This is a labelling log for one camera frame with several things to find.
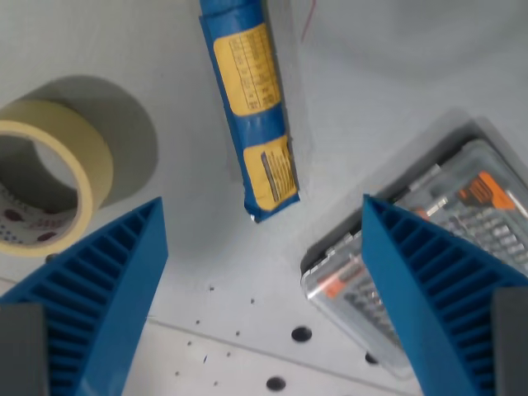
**blue wrapper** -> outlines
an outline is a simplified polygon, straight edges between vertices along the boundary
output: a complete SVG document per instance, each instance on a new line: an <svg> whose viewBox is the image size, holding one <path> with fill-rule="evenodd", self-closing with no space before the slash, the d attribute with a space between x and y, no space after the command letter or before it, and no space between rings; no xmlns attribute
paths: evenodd
<svg viewBox="0 0 528 396"><path fill-rule="evenodd" d="M281 90L260 0L201 0L200 23L245 188L262 221L299 200Z"/></svg>

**screwdriver bit set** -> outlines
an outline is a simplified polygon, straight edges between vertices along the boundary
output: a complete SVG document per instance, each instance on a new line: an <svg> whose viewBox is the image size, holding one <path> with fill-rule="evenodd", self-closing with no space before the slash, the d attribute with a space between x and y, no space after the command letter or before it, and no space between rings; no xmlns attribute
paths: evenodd
<svg viewBox="0 0 528 396"><path fill-rule="evenodd" d="M396 205L528 276L528 188L487 142L465 144L406 191ZM301 283L308 300L388 370L399 377L412 373L361 259L361 231L347 233L330 247Z"/></svg>

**black hole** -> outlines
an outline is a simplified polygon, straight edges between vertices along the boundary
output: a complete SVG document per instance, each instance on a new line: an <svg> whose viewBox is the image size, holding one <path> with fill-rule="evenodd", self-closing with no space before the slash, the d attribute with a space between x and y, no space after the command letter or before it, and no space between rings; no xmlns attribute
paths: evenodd
<svg viewBox="0 0 528 396"><path fill-rule="evenodd" d="M366 360L366 362L369 365L378 365L379 364L379 362L370 353L367 353L365 355L365 360Z"/></svg>
<svg viewBox="0 0 528 396"><path fill-rule="evenodd" d="M266 387L273 392L279 392L286 387L286 381L281 377L271 377L266 382Z"/></svg>
<svg viewBox="0 0 528 396"><path fill-rule="evenodd" d="M307 342L312 337L312 330L305 326L299 326L291 332L291 337L297 342Z"/></svg>

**tape roll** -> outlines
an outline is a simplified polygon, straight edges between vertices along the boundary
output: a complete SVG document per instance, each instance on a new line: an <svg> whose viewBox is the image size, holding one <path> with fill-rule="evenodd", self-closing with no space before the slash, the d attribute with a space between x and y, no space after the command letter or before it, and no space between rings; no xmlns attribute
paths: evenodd
<svg viewBox="0 0 528 396"><path fill-rule="evenodd" d="M17 101L1 109L0 136L5 135L53 150L75 178L78 205L74 210L46 212L0 185L0 252L38 257L69 248L110 192L114 172L108 146L79 114L48 101Z"/></svg>

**orange label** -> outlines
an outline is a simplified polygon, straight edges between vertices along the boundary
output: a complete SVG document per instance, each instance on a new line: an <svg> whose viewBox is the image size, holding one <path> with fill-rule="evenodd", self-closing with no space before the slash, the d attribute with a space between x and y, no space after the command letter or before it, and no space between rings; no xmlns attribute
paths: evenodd
<svg viewBox="0 0 528 396"><path fill-rule="evenodd" d="M514 210L516 208L512 199L488 172L479 173L478 177L460 190L458 194L466 205L492 205L500 210Z"/></svg>
<svg viewBox="0 0 528 396"><path fill-rule="evenodd" d="M347 286L347 283L339 279L338 274L334 274L323 281L324 294L329 299L335 299L345 286Z"/></svg>

